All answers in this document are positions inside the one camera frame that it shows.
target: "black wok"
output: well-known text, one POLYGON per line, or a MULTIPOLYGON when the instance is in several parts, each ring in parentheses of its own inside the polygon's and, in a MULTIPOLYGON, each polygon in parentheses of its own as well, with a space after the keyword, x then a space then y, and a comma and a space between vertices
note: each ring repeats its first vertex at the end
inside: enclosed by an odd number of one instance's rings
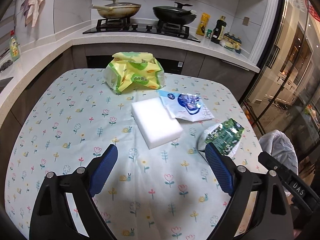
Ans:
POLYGON ((190 4, 182 4, 175 2, 178 6, 157 6, 153 8, 155 16, 167 23, 186 25, 193 22, 197 15, 195 10, 185 10, 183 6, 192 6, 190 4))

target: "blue logo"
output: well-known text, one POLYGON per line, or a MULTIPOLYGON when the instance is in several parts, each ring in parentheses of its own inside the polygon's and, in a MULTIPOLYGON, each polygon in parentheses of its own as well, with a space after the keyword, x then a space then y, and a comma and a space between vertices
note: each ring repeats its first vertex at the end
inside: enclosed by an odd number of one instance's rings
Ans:
POLYGON ((172 100, 175 99, 174 94, 172 94, 172 93, 168 94, 168 98, 172 99, 172 100))

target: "yellow tissue package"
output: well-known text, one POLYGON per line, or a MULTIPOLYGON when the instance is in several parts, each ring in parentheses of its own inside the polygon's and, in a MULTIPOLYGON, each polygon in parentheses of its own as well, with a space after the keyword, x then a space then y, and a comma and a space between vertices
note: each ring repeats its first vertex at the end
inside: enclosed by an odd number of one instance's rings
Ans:
POLYGON ((131 83, 138 83, 151 89, 164 86, 164 70, 151 53, 118 52, 103 71, 109 87, 120 94, 131 83))

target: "floral tablecloth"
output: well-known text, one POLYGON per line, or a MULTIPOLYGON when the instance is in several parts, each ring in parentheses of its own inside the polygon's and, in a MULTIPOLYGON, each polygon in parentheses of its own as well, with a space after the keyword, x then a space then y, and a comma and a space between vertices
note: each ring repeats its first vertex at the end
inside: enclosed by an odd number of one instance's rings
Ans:
MULTIPOLYGON (((28 116, 6 176, 5 208, 11 220, 28 238, 44 176, 49 171, 72 173, 115 144, 118 160, 94 202, 117 239, 206 239, 230 197, 197 152, 199 135, 233 118, 246 128, 234 162, 253 172, 266 172, 257 160, 260 145, 239 104, 219 83, 166 74, 163 90, 200 95, 214 119, 179 120, 184 129, 181 138, 149 150, 132 117, 131 103, 157 97, 157 91, 132 84, 123 94, 114 94, 102 71, 64 73, 28 116)), ((252 195, 238 233, 246 229, 254 200, 252 195)), ((86 234, 70 194, 68 203, 78 231, 86 234)))

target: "bottle label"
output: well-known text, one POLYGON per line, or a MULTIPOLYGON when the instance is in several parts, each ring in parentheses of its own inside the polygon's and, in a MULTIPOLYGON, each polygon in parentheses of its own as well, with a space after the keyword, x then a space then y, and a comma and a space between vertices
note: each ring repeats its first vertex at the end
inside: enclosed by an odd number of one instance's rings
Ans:
POLYGON ((223 33, 224 33, 224 29, 225 29, 225 26, 221 26, 221 32, 220 32, 220 35, 218 37, 218 40, 221 40, 222 37, 223 37, 223 33))

